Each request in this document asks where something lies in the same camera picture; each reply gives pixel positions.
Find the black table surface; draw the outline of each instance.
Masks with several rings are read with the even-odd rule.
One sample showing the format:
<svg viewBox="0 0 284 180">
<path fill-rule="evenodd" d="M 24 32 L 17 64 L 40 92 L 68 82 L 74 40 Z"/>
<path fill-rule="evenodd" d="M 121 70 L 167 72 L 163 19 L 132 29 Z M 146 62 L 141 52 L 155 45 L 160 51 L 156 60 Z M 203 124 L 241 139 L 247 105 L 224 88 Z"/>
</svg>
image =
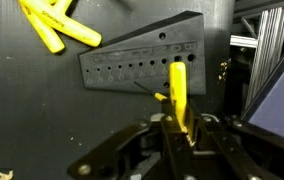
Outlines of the black table surface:
<svg viewBox="0 0 284 180">
<path fill-rule="evenodd" d="M 185 10 L 202 12 L 207 95 L 195 100 L 201 112 L 217 113 L 233 6 L 232 0 L 79 0 L 71 18 L 106 42 Z M 67 49 L 53 55 L 18 1 L 0 1 L 0 170 L 13 169 L 16 179 L 70 179 L 70 163 L 128 123 L 161 111 L 151 96 L 86 90 L 77 54 L 90 47 L 60 37 Z"/>
</svg>

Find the dark background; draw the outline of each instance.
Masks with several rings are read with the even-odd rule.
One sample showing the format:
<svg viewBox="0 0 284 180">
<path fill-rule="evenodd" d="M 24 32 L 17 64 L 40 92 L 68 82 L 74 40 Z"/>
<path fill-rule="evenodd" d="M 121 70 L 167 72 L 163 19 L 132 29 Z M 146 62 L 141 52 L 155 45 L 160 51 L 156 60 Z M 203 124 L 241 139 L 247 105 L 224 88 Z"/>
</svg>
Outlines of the dark background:
<svg viewBox="0 0 284 180">
<path fill-rule="evenodd" d="M 106 42 L 185 10 L 202 12 L 207 95 L 194 99 L 201 112 L 218 114 L 233 6 L 232 0 L 79 0 L 71 17 Z M 71 162 L 161 109 L 147 95 L 84 89 L 77 54 L 89 47 L 61 38 L 66 51 L 51 54 L 17 0 L 0 0 L 0 168 L 14 169 L 16 179 L 70 179 Z"/>
</svg>

